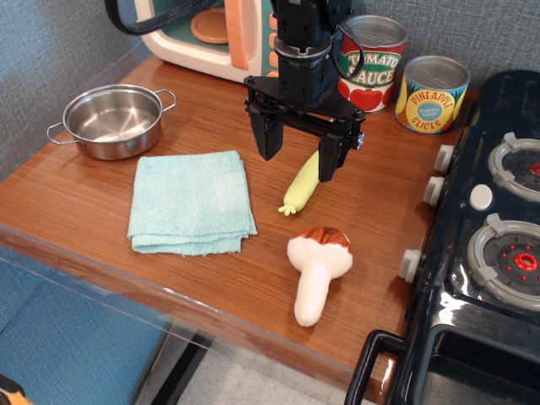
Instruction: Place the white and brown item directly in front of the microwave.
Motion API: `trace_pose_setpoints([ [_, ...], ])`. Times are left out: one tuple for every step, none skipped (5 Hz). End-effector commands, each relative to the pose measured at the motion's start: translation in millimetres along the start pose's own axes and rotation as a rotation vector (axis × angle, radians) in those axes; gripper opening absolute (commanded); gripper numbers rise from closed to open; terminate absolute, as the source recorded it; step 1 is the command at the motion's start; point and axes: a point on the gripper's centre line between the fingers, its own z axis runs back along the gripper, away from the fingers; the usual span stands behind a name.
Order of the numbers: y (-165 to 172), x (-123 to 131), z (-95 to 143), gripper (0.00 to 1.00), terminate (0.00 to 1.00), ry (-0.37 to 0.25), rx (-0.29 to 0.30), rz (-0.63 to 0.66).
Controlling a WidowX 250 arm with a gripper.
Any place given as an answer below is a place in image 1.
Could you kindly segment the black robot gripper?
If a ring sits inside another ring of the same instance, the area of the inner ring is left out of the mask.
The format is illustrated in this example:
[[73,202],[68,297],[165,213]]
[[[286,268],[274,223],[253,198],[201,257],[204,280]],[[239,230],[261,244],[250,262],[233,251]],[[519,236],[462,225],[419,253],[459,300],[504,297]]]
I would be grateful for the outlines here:
[[321,138],[319,180],[330,181],[350,149],[364,141],[365,113],[345,100],[338,80],[346,74],[339,65],[343,37],[329,35],[319,46],[300,48],[277,38],[276,77],[248,76],[246,111],[259,154],[272,159],[283,146],[284,126]]

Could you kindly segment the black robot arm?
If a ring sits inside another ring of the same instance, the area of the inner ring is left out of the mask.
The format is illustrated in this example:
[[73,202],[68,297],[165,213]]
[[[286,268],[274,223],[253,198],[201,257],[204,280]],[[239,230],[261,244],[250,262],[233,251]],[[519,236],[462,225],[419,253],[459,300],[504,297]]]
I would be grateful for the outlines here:
[[274,1],[278,76],[248,76],[246,111],[259,154],[272,159],[282,148],[284,127],[319,137],[318,178],[330,181],[348,151],[358,149],[366,114],[338,91],[348,78],[338,57],[353,34],[349,1]]

